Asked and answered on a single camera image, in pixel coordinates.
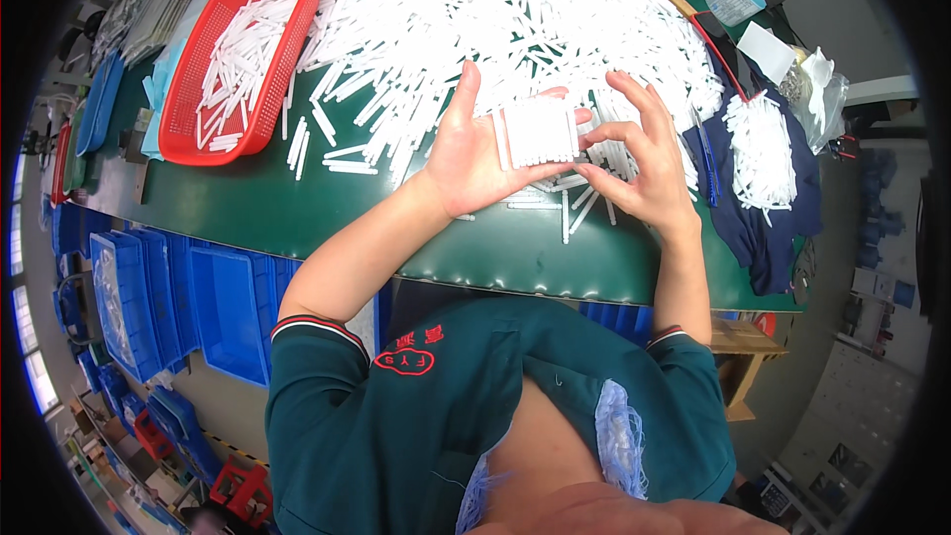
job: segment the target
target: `finger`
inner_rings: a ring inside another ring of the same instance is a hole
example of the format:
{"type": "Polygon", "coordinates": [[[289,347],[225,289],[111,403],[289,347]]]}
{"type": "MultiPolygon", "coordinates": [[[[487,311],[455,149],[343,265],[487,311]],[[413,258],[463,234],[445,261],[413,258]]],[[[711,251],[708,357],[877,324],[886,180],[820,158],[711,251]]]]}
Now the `finger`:
{"type": "Polygon", "coordinates": [[[648,137],[636,122],[604,122],[587,135],[578,137],[578,147],[587,149],[594,143],[600,143],[609,138],[624,141],[635,160],[644,155],[644,148],[649,142],[648,137]]]}
{"type": "Polygon", "coordinates": [[[575,170],[585,176],[596,191],[612,201],[615,205],[622,208],[628,214],[636,214],[641,202],[641,197],[636,193],[634,187],[627,184],[621,178],[615,177],[603,169],[589,164],[580,163],[575,166],[575,170]]]}
{"type": "Polygon", "coordinates": [[[578,108],[575,111],[575,125],[584,124],[585,122],[591,122],[591,119],[594,118],[594,115],[591,113],[588,108],[578,108]]]}
{"type": "Polygon", "coordinates": [[[567,94],[568,94],[568,88],[559,86],[559,87],[553,87],[552,89],[546,89],[545,91],[541,92],[539,95],[545,96],[547,98],[564,98],[564,96],[566,96],[567,94]]]}
{"type": "Polygon", "coordinates": [[[667,137],[670,129],[669,119],[671,115],[664,107],[663,101],[657,95],[657,91],[652,94],[640,83],[631,78],[624,71],[610,72],[607,77],[608,84],[622,94],[630,101],[638,112],[641,113],[641,126],[644,132],[652,140],[660,140],[659,137],[667,137]]]}
{"type": "Polygon", "coordinates": [[[671,112],[667,109],[667,104],[664,103],[664,101],[660,99],[660,94],[657,92],[656,89],[654,89],[653,85],[648,84],[648,93],[654,96],[654,98],[657,100],[657,105],[663,111],[664,118],[667,119],[667,126],[671,131],[671,137],[676,137],[677,128],[673,125],[673,116],[671,115],[671,112]]]}
{"type": "Polygon", "coordinates": [[[443,124],[448,122],[452,128],[453,125],[466,124],[473,119],[476,96],[481,84],[482,74],[478,71],[478,66],[467,59],[462,63],[462,76],[459,77],[456,92],[442,116],[443,124]]]}
{"type": "Polygon", "coordinates": [[[549,162],[519,168],[513,170],[512,173],[518,178],[518,184],[524,187],[526,184],[538,182],[556,173],[570,172],[573,167],[575,167],[575,163],[572,161],[549,162]]]}

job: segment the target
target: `forearm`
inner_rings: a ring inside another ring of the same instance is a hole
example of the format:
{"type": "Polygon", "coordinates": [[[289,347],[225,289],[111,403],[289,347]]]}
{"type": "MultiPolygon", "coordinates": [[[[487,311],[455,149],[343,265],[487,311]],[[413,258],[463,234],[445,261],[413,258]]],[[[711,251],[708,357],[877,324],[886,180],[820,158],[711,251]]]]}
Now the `forearm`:
{"type": "Polygon", "coordinates": [[[697,343],[709,345],[710,298],[699,219],[695,226],[661,239],[653,326],[663,330],[674,325],[697,343]]]}
{"type": "Polygon", "coordinates": [[[346,322],[396,270],[451,221],[423,173],[411,177],[304,261],[279,316],[316,315],[346,322]]]}

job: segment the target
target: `red plastic stool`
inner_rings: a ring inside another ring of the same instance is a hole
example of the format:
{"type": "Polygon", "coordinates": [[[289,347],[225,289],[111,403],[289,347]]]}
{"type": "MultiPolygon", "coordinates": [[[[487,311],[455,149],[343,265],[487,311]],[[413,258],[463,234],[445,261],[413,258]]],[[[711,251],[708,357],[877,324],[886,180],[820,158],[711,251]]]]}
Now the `red plastic stool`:
{"type": "Polygon", "coordinates": [[[211,499],[224,505],[256,529],[271,515],[274,506],[271,490],[264,484],[267,471],[260,465],[246,471],[237,467],[234,460],[234,455],[228,456],[228,462],[224,464],[224,469],[211,487],[211,499]],[[255,505],[249,506],[248,503],[252,500],[255,505]],[[264,510],[258,512],[259,505],[264,505],[264,510]]]}
{"type": "Polygon", "coordinates": [[[776,315],[774,313],[762,313],[756,317],[753,324],[772,339],[773,333],[776,332],[776,315]]]}
{"type": "Polygon", "coordinates": [[[158,461],[172,453],[172,445],[159,431],[159,428],[152,423],[149,410],[139,413],[139,416],[135,418],[132,429],[135,430],[135,439],[139,441],[142,448],[149,452],[149,456],[154,460],[158,461]]]}

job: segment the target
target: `navy blue cloth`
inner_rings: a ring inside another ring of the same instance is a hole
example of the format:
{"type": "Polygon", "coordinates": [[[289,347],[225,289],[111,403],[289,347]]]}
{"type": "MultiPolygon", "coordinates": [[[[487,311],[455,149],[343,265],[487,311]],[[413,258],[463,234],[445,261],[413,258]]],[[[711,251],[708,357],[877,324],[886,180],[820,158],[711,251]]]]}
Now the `navy blue cloth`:
{"type": "MultiPolygon", "coordinates": [[[[799,120],[790,110],[790,104],[779,95],[762,75],[760,85],[767,87],[767,97],[780,104],[786,117],[786,125],[792,141],[792,167],[796,171],[796,200],[792,202],[792,211],[770,211],[767,225],[763,212],[759,209],[743,209],[739,199],[733,194],[733,152],[730,148],[731,134],[723,116],[736,89],[730,85],[723,65],[713,54],[710,55],[714,72],[727,86],[723,94],[723,106],[714,117],[704,122],[710,147],[716,158],[717,172],[720,175],[720,196],[718,207],[710,208],[710,217],[717,234],[729,247],[741,267],[749,267],[749,283],[756,295],[785,293],[791,289],[792,264],[796,253],[792,240],[797,235],[815,235],[822,232],[820,203],[822,192],[819,187],[819,162],[805,142],[805,131],[799,120]]],[[[759,70],[754,62],[749,63],[754,74],[759,70]]],[[[709,191],[704,169],[704,152],[700,144],[700,133],[696,127],[684,133],[687,145],[693,151],[700,172],[700,194],[706,202],[709,191]]]]}

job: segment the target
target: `hand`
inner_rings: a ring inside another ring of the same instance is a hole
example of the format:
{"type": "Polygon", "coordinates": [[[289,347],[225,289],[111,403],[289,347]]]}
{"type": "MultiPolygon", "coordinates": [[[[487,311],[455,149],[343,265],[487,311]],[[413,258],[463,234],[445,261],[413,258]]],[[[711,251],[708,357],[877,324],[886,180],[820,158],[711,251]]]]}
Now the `hand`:
{"type": "MultiPolygon", "coordinates": [[[[568,172],[571,162],[543,163],[502,172],[492,117],[473,118],[481,74],[474,62],[462,65],[456,93],[435,134],[433,153],[417,174],[426,174],[446,214],[452,218],[469,214],[498,202],[529,183],[555,173],[568,172]]],[[[555,87],[543,95],[564,98],[566,87],[555,87]]],[[[591,120],[587,109],[576,112],[576,121],[591,120]]]]}
{"type": "Polygon", "coordinates": [[[578,137],[581,148],[605,139],[624,141],[640,173],[624,182],[589,163],[576,166],[577,172],[625,213],[653,226],[663,241],[699,232],[700,218],[684,184],[684,166],[674,142],[677,133],[667,107],[651,85],[644,89],[623,71],[608,73],[607,78],[640,111],[644,128],[634,122],[606,122],[578,137]]]}

